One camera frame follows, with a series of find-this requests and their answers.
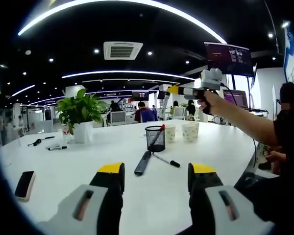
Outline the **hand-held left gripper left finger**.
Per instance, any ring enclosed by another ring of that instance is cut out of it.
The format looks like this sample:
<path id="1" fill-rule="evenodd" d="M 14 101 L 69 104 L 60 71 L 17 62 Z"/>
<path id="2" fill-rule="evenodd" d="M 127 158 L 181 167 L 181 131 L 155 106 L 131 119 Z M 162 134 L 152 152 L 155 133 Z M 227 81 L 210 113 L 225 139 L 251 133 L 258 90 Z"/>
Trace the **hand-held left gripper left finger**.
<path id="1" fill-rule="evenodd" d="M 45 235 L 117 235 L 123 207 L 124 163 L 102 166 L 90 184 L 80 185 L 37 227 Z"/>

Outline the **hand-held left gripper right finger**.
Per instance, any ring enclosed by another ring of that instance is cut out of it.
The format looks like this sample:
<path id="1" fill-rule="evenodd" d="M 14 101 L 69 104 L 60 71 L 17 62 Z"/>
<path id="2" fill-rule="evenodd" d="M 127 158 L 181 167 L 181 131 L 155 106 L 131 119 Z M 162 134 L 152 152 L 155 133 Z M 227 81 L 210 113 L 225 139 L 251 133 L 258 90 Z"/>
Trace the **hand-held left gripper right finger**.
<path id="1" fill-rule="evenodd" d="M 189 207 L 197 235 L 269 235 L 274 224 L 263 221 L 253 204 L 234 187 L 224 185 L 204 164 L 188 164 Z"/>

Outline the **person's right hand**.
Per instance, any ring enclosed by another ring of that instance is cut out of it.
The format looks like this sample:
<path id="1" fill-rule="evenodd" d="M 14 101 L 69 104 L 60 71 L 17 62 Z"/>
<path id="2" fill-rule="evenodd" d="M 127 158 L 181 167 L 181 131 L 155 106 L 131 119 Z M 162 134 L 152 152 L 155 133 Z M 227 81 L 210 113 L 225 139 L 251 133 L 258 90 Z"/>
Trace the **person's right hand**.
<path id="1" fill-rule="evenodd" d="M 211 91 L 204 92 L 204 99 L 197 101 L 199 108 L 207 115 L 221 114 L 223 99 Z"/>

